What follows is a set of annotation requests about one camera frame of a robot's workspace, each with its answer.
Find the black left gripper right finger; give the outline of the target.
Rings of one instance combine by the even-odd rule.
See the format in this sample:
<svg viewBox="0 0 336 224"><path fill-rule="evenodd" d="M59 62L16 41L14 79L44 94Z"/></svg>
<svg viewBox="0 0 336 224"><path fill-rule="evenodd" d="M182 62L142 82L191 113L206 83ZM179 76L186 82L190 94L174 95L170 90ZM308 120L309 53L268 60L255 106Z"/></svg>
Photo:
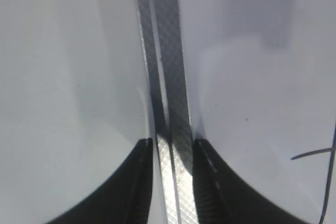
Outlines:
<svg viewBox="0 0 336 224"><path fill-rule="evenodd" d="M210 142L193 142L193 194L199 223L303 223L241 179Z"/></svg>

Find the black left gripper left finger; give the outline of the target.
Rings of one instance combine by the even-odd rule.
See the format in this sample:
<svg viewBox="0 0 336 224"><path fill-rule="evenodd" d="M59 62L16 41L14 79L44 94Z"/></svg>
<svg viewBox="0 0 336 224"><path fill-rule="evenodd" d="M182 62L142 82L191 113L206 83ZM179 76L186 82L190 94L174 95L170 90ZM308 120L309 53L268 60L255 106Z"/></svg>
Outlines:
<svg viewBox="0 0 336 224"><path fill-rule="evenodd" d="M50 223L147 223L153 188L153 140L137 144L92 194Z"/></svg>

